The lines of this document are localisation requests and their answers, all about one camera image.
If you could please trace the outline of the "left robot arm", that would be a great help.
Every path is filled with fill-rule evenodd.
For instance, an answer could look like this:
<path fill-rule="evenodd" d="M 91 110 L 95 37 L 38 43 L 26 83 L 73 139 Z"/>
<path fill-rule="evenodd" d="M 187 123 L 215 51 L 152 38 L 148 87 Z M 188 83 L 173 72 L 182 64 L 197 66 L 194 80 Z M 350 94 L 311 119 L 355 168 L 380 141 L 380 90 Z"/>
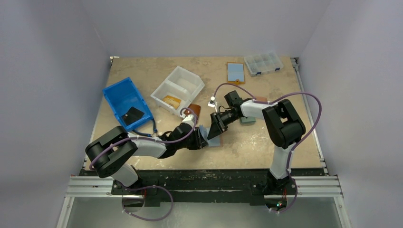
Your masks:
<path fill-rule="evenodd" d="M 164 159 L 180 149 L 200 150 L 208 146 L 199 127 L 181 123 L 172 131 L 156 137 L 143 137 L 128 133 L 117 126 L 86 148 L 90 169 L 100 178 L 112 177 L 126 187 L 139 185 L 140 177 L 134 166 L 127 163 L 132 156 L 148 156 Z"/>

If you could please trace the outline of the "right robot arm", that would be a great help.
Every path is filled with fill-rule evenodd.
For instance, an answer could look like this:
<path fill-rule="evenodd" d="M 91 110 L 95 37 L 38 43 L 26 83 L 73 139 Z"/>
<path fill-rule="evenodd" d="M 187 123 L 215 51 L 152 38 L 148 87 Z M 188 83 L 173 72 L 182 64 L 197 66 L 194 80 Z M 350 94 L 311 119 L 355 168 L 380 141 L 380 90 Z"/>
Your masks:
<path fill-rule="evenodd" d="M 274 143 L 273 161 L 267 174 L 266 193 L 286 185 L 290 179 L 292 148 L 306 133 L 305 125 L 293 104 L 284 99 L 274 104 L 242 99 L 236 91 L 225 95 L 229 109 L 210 115 L 211 126 L 207 139 L 211 140 L 228 129 L 228 125 L 242 117 L 258 118 L 265 121 L 269 138 Z"/>

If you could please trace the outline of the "green card holder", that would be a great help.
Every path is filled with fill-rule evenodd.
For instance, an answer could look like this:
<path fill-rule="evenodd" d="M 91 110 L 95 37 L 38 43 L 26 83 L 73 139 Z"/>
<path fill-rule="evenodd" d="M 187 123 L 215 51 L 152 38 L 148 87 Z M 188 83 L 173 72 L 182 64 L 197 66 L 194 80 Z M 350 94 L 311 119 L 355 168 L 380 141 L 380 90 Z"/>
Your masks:
<path fill-rule="evenodd" d="M 252 125 L 256 122 L 256 119 L 254 117 L 242 117 L 240 118 L 240 124 L 241 125 Z"/>

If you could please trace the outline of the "brown leather card holder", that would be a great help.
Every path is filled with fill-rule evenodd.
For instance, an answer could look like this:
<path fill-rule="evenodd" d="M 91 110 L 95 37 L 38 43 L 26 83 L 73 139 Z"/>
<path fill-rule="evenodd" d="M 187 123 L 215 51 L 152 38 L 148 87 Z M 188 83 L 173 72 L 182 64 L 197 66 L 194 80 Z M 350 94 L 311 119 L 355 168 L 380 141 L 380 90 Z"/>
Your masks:
<path fill-rule="evenodd" d="M 197 116 L 197 117 L 200 116 L 200 112 L 201 112 L 201 106 L 200 105 L 198 105 L 198 104 L 190 104 L 188 106 L 188 108 L 191 109 L 194 112 L 195 116 Z"/>

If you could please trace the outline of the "orange open card holder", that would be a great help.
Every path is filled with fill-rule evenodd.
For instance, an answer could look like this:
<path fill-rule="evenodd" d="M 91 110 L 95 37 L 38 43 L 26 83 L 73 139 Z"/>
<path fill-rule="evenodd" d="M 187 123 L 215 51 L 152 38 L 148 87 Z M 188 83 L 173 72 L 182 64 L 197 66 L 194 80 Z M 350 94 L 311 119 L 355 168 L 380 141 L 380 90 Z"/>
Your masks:
<path fill-rule="evenodd" d="M 243 63 L 227 62 L 227 82 L 236 85 L 245 84 Z"/>

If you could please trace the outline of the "gold credit card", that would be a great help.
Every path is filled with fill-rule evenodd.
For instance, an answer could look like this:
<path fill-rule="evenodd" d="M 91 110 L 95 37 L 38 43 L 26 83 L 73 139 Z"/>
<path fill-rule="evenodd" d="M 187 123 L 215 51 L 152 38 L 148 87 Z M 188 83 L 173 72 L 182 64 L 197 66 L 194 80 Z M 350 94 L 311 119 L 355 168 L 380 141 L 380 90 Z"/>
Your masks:
<path fill-rule="evenodd" d="M 173 107 L 175 110 L 177 110 L 181 104 L 181 99 L 171 96 L 171 95 L 165 96 L 162 100 L 165 103 L 167 103 L 168 105 L 170 105 L 171 107 Z"/>

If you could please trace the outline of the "black card holder in bin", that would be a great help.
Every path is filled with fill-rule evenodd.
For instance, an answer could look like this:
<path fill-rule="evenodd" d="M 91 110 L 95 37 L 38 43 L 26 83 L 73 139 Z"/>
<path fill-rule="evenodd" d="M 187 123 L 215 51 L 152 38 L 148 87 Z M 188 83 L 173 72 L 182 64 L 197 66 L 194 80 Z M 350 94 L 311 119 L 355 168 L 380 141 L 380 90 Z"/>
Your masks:
<path fill-rule="evenodd" d="M 122 115 L 122 119 L 126 126 L 129 126 L 138 120 L 140 120 L 144 115 L 144 112 L 141 110 L 131 107 L 124 115 Z"/>

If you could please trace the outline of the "white double compartment bin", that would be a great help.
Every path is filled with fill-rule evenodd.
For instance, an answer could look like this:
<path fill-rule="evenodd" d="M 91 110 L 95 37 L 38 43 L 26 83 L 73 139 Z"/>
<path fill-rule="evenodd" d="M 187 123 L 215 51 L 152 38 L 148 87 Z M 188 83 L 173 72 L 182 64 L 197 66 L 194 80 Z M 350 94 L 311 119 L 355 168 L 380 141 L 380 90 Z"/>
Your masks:
<path fill-rule="evenodd" d="M 177 66 L 151 93 L 151 98 L 159 107 L 166 109 L 173 115 L 180 116 L 180 110 L 188 107 L 204 87 L 204 82 L 197 74 Z M 168 95 L 180 100 L 177 108 L 163 101 Z"/>

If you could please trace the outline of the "clear plastic organizer box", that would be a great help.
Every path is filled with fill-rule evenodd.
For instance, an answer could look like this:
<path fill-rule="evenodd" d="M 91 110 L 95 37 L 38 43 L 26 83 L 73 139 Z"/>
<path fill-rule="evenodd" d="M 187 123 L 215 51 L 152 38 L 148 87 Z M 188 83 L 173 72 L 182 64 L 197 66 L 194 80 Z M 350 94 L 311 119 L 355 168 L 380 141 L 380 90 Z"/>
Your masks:
<path fill-rule="evenodd" d="M 280 71 L 284 65 L 275 51 L 244 57 L 251 76 L 271 74 Z"/>

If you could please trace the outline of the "blue plastic bin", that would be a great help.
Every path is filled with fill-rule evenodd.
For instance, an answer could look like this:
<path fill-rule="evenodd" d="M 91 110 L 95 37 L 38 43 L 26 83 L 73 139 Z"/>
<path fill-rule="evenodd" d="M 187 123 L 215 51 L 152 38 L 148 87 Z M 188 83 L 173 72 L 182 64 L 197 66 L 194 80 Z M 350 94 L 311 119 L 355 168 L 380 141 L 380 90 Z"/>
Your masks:
<path fill-rule="evenodd" d="M 103 95 L 117 121 L 128 132 L 137 129 L 154 119 L 147 102 L 129 77 L 104 88 Z M 126 126 L 122 119 L 122 115 L 124 115 L 131 107 L 141 110 L 144 112 L 144 115 L 137 122 Z"/>

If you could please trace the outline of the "black mounting base plate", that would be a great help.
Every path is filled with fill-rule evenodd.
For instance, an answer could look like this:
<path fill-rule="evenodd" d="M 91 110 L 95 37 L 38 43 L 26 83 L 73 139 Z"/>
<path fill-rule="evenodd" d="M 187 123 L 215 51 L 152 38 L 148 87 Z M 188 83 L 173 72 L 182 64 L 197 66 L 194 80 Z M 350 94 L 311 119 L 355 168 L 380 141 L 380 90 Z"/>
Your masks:
<path fill-rule="evenodd" d="M 294 176 L 283 187 L 266 193 L 268 169 L 221 170 L 141 170 L 140 184 L 124 187 L 113 182 L 112 195 L 145 198 L 147 207 L 162 202 L 180 203 L 246 203 L 251 206 L 284 208 L 304 184 L 315 187 L 325 176 L 319 168 L 293 169 Z"/>

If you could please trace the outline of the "aluminium frame rail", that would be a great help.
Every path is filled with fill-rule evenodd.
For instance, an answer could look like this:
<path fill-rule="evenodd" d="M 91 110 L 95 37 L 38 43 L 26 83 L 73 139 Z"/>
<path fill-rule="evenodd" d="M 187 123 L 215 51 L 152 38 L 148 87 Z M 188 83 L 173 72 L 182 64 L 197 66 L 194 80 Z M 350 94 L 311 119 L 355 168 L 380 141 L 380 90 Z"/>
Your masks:
<path fill-rule="evenodd" d="M 271 75 L 250 77 L 244 69 L 250 93 L 274 100 L 285 93 L 301 91 L 290 57 L 280 57 L 283 68 Z M 150 97 L 165 78 L 180 67 L 196 74 L 205 87 L 193 103 L 202 106 L 199 123 L 209 127 L 210 96 L 226 81 L 227 62 L 244 63 L 244 57 L 114 57 L 107 86 L 130 77 L 145 96 L 159 132 L 178 125 Z M 111 177 L 99 178 L 89 171 L 70 178 L 57 228 L 350 228 L 337 176 L 325 171 L 316 135 L 295 150 L 287 195 L 278 190 L 264 195 L 274 144 L 264 121 L 241 126 L 235 121 L 222 134 L 223 146 L 198 151 L 179 150 L 158 160 L 132 157 L 146 194 L 125 191 Z M 163 220 L 145 221 L 134 215 Z"/>

